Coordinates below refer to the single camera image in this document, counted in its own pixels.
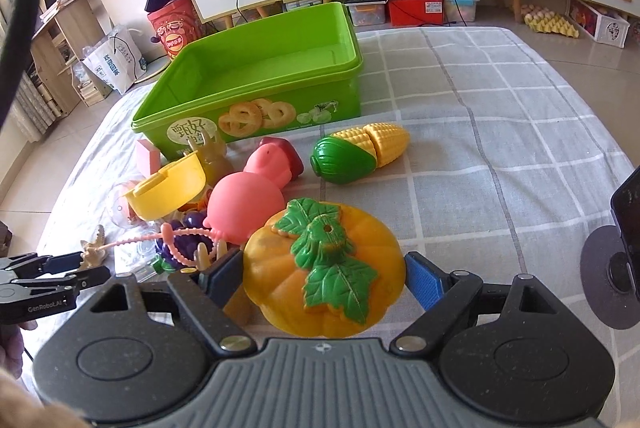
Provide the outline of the person left hand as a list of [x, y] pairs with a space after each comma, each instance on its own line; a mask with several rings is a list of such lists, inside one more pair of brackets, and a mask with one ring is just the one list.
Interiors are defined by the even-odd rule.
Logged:
[[35, 320], [15, 325], [1, 326], [1, 368], [15, 379], [23, 372], [24, 339], [23, 330], [35, 330], [38, 324]]

